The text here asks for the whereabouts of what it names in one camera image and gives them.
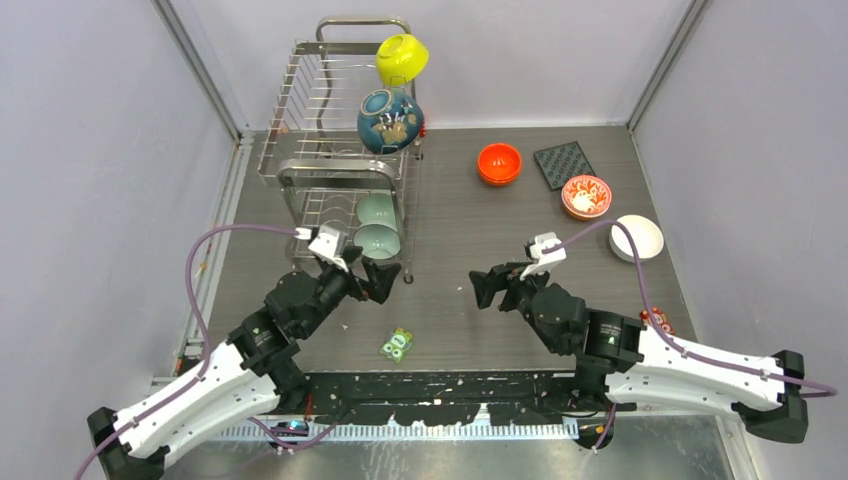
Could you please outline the plain white bowl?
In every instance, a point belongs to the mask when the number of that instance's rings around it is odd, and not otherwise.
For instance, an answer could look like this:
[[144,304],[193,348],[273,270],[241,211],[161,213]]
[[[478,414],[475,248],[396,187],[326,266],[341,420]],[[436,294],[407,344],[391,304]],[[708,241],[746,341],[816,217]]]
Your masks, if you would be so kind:
[[[617,219],[630,233],[641,261],[653,259],[660,255],[665,247],[663,233],[659,226],[647,217],[641,215],[624,215]],[[634,254],[628,237],[618,226],[612,226],[609,234],[609,244],[613,253],[621,260],[634,262]]]

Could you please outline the orange plastic bowl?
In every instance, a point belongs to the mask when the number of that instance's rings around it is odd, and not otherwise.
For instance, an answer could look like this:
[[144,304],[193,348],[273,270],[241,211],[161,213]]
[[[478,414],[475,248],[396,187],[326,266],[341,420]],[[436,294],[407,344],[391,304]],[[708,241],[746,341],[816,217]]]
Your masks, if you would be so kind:
[[484,182],[487,185],[493,186],[493,187],[504,187],[504,186],[510,185],[517,178],[518,178],[517,175],[511,176],[511,177],[505,177],[505,178],[493,178],[493,177],[488,177],[486,175],[480,175],[480,179],[481,179],[482,182]]
[[477,158],[477,172],[493,178],[519,176],[522,169],[522,156],[519,151],[507,143],[493,143],[481,149]]

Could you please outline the metal two-tier dish rack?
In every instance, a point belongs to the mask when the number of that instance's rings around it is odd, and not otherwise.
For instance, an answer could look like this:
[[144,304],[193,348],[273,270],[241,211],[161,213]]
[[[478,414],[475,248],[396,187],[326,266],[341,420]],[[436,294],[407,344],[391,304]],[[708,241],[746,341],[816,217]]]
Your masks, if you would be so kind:
[[327,225],[352,236],[361,224],[358,202],[371,193],[391,195],[402,221],[400,250],[391,259],[402,265],[403,280],[411,284],[421,142],[381,156],[367,150],[356,117],[362,100],[380,86],[375,66],[380,43],[363,36],[345,41],[324,36],[327,27],[389,25],[412,31],[398,16],[335,15],[319,21],[314,39],[294,45],[257,171],[267,185],[281,190],[294,224],[307,229]]

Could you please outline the dark blue ceramic bowl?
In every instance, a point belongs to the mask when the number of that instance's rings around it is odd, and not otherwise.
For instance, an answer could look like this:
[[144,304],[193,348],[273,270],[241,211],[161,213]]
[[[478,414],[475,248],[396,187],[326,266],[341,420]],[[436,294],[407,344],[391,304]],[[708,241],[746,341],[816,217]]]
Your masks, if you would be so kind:
[[423,110],[399,88],[370,92],[361,102],[357,133],[365,149],[375,155],[393,154],[418,138]]

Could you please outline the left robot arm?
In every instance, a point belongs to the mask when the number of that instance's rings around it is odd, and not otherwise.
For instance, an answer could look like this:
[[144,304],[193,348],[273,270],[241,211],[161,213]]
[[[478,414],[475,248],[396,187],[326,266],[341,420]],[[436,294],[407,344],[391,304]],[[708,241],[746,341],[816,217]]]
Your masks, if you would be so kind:
[[362,266],[365,278],[332,264],[316,277],[284,275],[263,306],[205,360],[131,407],[90,414],[87,424],[106,477],[159,479],[221,430],[275,409],[298,412],[307,398],[306,376],[294,361],[299,341],[347,297],[384,303],[402,270],[370,258]]

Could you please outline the white bowl red pattern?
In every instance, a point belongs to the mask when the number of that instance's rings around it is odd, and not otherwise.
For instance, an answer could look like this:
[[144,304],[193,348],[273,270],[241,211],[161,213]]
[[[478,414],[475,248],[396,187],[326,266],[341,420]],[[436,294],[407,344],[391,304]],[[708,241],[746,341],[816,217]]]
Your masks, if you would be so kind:
[[613,201],[611,188],[602,179],[592,175],[579,175],[569,179],[561,189],[562,203],[609,204]]

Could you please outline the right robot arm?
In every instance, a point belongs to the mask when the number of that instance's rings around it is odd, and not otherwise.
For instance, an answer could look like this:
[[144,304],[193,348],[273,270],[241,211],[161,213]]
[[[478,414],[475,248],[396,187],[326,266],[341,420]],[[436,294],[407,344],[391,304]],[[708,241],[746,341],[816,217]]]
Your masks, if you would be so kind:
[[757,357],[661,336],[640,319],[588,307],[547,274],[523,277],[527,266],[509,262],[470,272],[476,304],[485,309],[503,293],[500,311],[517,312],[550,353],[573,357],[570,397],[580,408],[659,403],[702,409],[739,419],[761,439],[805,440],[801,354],[781,350]]

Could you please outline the yellow bowl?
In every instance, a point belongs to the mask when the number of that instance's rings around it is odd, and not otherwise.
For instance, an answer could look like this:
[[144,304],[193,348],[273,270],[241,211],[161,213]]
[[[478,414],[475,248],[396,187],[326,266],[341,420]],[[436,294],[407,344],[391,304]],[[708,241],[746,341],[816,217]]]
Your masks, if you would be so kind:
[[400,86],[411,82],[427,66],[428,48],[412,34],[388,37],[375,54],[377,73],[387,86]]

